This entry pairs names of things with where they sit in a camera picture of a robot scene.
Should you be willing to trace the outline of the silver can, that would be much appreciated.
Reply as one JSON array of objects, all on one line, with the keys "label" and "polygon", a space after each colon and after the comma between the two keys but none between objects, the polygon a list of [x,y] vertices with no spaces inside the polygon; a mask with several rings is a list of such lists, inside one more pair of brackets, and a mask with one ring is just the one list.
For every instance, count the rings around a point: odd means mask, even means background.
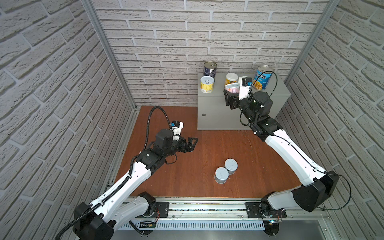
[{"label": "silver can", "polygon": [[238,163],[234,159],[227,159],[225,161],[224,167],[227,169],[229,175],[233,175],[238,169]]},{"label": "silver can", "polygon": [[214,179],[218,184],[224,184],[229,178],[229,172],[224,167],[219,167],[215,171]]}]

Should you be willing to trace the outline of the yellow label pull-tab can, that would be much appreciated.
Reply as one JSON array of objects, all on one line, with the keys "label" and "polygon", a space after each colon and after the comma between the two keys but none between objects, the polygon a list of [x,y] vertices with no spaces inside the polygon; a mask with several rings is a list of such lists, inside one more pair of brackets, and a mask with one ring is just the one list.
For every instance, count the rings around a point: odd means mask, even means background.
[{"label": "yellow label pull-tab can", "polygon": [[209,94],[213,91],[215,79],[210,76],[203,76],[200,79],[200,89],[202,93]]}]

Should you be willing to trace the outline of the white lid purple can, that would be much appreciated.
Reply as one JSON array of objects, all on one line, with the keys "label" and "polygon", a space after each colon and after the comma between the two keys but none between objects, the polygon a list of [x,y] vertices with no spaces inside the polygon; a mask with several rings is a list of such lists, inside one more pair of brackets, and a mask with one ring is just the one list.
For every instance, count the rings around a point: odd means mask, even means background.
[{"label": "white lid purple can", "polygon": [[225,85],[225,90],[232,94],[238,94],[240,92],[240,84],[239,83],[227,84]]}]

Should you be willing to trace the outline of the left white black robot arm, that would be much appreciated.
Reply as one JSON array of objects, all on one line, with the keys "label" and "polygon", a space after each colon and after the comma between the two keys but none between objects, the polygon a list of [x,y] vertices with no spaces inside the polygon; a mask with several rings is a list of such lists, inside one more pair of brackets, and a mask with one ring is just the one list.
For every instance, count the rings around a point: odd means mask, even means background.
[{"label": "left white black robot arm", "polygon": [[127,205],[124,201],[166,164],[167,157],[178,152],[193,152],[197,142],[197,138],[182,137],[177,128],[158,132],[153,144],[134,158],[129,171],[110,189],[90,204],[81,203],[76,207],[73,225],[75,235],[81,240],[109,240],[116,230],[134,218],[151,217],[156,199],[147,192],[141,193]]}]

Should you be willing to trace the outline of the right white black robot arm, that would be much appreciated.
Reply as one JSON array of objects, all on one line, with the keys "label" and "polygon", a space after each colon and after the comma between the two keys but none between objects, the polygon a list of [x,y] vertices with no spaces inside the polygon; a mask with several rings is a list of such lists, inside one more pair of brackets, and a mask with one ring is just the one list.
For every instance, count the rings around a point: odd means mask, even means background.
[{"label": "right white black robot arm", "polygon": [[264,196],[260,204],[264,216],[295,207],[312,212],[332,196],[339,176],[316,164],[291,140],[284,128],[269,116],[273,102],[267,93],[255,92],[240,99],[239,94],[225,90],[224,96],[226,106],[241,111],[241,115],[247,119],[245,125],[280,155],[301,183],[293,189]]}]

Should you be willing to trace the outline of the blue label soup can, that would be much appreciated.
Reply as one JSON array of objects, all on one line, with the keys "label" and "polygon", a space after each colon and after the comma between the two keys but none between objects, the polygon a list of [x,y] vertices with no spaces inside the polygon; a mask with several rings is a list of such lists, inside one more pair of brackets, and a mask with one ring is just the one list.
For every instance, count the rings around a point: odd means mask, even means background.
[{"label": "blue label soup can", "polygon": [[253,88],[256,90],[266,89],[272,74],[275,72],[275,69],[268,65],[258,66],[257,72],[254,77]]}]

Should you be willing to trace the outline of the dark purple label can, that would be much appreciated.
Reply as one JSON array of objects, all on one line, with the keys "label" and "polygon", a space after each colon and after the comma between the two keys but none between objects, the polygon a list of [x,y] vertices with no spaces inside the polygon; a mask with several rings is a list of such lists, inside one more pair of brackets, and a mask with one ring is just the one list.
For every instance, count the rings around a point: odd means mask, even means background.
[{"label": "dark purple label can", "polygon": [[216,62],[209,61],[204,63],[204,76],[209,76],[214,79],[216,76],[216,72],[217,72]]}]

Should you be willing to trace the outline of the white lid orange can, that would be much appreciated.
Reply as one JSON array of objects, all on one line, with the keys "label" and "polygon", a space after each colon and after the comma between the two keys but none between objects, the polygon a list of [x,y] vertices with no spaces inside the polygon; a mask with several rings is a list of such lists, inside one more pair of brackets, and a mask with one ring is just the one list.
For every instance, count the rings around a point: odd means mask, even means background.
[{"label": "white lid orange can", "polygon": [[238,80],[239,80],[239,77],[238,77],[237,74],[235,74],[235,73],[228,73],[228,74],[226,74],[225,85],[238,83]]}]

